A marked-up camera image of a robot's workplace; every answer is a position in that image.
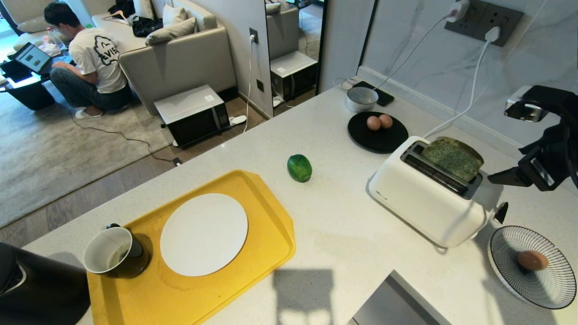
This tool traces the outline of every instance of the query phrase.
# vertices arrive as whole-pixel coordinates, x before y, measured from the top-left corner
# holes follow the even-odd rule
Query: phone
[[[353,87],[366,87],[366,88],[370,88],[370,89],[375,88],[375,86],[372,86],[372,85],[368,84],[367,82],[358,82]],[[377,92],[377,96],[378,96],[377,104],[379,106],[386,106],[387,104],[394,101],[394,97],[392,95],[389,95],[388,93],[381,91],[379,89],[376,89],[375,91]]]

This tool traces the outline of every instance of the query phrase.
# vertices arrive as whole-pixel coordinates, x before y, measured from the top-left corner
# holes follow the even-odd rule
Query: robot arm
[[[551,191],[570,176],[578,187],[578,96],[556,88],[525,86],[508,99],[505,115],[539,122],[548,112],[559,115],[560,123],[545,129],[540,139],[521,148],[525,156],[518,166],[490,175],[490,182],[535,184],[540,191]]]

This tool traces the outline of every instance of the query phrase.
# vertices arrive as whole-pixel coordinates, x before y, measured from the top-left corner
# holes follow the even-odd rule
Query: white t-shirt
[[[116,45],[117,42],[104,29],[86,28],[76,34],[68,47],[80,73],[97,73],[96,87],[101,94],[114,93],[127,84],[118,62],[120,52]]]

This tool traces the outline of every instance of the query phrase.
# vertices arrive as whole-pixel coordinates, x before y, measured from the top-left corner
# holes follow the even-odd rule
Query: hanger
[[[120,19],[116,19],[116,20],[107,19],[107,18],[111,18],[111,17],[113,17],[113,16],[116,16],[116,15],[118,15],[118,14],[123,18],[123,20],[120,20]],[[115,13],[113,13],[113,14],[110,14],[110,15],[108,15],[108,16],[105,16],[105,17],[103,17],[102,19],[103,19],[103,20],[115,21],[115,22],[117,22],[117,23],[126,24],[126,25],[129,25],[129,26],[130,26],[130,23],[128,22],[128,19],[127,19],[126,17],[124,17],[124,13],[123,13],[122,10],[118,10],[117,12],[115,12]]]

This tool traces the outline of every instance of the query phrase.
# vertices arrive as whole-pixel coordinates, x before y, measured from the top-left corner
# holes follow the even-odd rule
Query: wooden floor
[[[246,114],[246,104],[240,98],[233,99],[225,105],[229,116]],[[247,129],[265,121],[249,107]],[[237,125],[220,135],[184,149],[166,147],[156,152],[155,156],[169,160],[178,157],[182,162],[186,162],[243,133],[243,129],[244,124]],[[172,168],[175,168],[172,162],[157,160],[151,155],[135,161],[0,229],[0,242],[22,247]]]

